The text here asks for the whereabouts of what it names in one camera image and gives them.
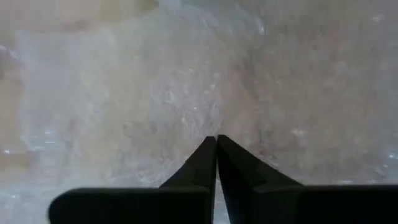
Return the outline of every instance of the black plastic part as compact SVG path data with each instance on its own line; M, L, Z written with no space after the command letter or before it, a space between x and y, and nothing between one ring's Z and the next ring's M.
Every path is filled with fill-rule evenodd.
M232 224L397 223L395 185L303 186L226 136L218 163Z
M76 189L49 208L51 224L213 223L216 140L207 137L157 189Z

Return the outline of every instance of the blurry white surface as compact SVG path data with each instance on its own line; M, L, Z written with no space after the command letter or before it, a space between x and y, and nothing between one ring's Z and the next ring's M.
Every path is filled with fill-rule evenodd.
M124 2L0 17L1 223L45 223L73 187L157 186L218 133L303 183L397 181L394 1Z

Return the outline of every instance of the frozen surface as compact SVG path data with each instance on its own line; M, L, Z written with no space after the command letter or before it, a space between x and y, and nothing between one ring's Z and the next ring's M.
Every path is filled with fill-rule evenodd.
M198 2L0 21L0 223L45 223L73 187L158 186L216 134L306 184L398 181L395 1Z

